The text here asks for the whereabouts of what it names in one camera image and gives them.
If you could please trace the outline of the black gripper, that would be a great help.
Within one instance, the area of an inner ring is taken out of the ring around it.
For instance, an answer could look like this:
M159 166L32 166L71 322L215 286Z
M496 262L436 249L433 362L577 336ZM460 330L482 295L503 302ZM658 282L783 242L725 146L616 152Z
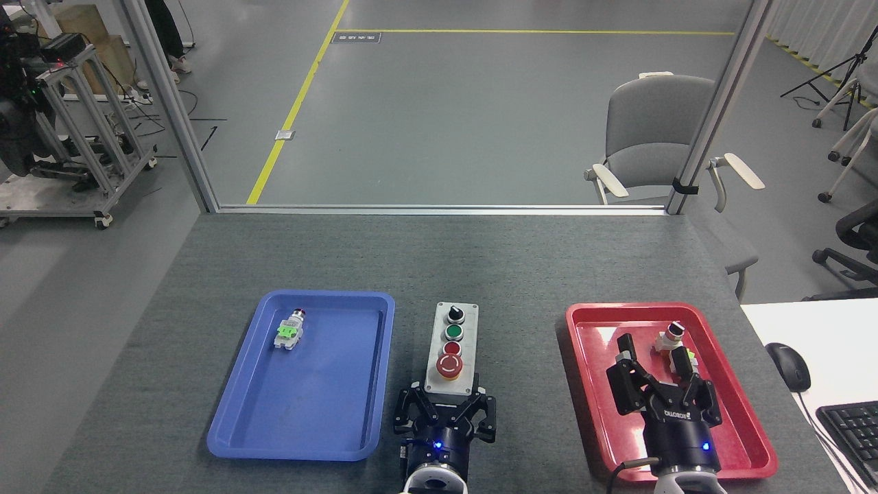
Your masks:
M630 333L617 339L619 354L606 369L615 407L620 415L640 410L645 429L647 456L658 458L650 466L652 475L672 471L722 469L711 428L722 424L722 415L709 379L694 369L689 350L679 346L670 351L678 376L677 386L661 386L637 360Z
M461 403L433 403L421 384L399 391L393 432L401 435L399 466L404 482L467 482L471 442L493 444L497 400L474 384Z

